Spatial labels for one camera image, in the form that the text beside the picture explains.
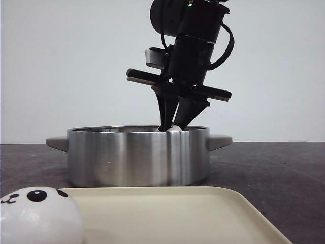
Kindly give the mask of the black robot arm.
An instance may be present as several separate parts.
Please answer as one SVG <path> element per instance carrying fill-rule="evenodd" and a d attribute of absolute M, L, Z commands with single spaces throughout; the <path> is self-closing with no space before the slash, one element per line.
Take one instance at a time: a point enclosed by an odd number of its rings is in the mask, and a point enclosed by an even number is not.
<path fill-rule="evenodd" d="M 227 29 L 223 18 L 230 11 L 223 1 L 154 1 L 150 21 L 161 37 L 175 38 L 172 45 L 146 50 L 146 65 L 160 69 L 152 74 L 136 69 L 126 72 L 129 81 L 150 85 L 156 93 L 160 131 L 172 126 L 185 129 L 206 107 L 209 99 L 228 101 L 227 90 L 204 86 L 207 71 L 222 65 L 230 56 L 235 39 L 229 35 L 224 54 L 211 61 L 219 31 Z"/>

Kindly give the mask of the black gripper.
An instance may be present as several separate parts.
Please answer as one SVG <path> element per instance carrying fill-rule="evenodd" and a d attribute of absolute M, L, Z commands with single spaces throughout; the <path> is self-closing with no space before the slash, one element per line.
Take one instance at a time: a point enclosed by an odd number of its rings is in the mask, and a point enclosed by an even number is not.
<path fill-rule="evenodd" d="M 165 49 L 168 53 L 165 68 L 160 75 L 129 68 L 126 72 L 129 81 L 146 85 L 161 85 L 169 79 L 176 84 L 176 91 L 182 97 L 190 94 L 201 95 L 222 101 L 228 101 L 232 93 L 227 90 L 204 86 L 206 65 L 211 64 L 210 58 L 214 43 L 193 37 L 177 38 L 173 45 Z M 194 100 L 178 96 L 161 96 L 156 94 L 160 112 L 160 128 L 166 131 L 171 124 L 185 129 L 206 107 L 210 106 L 207 99 Z M 178 105 L 176 117 L 173 117 Z"/>

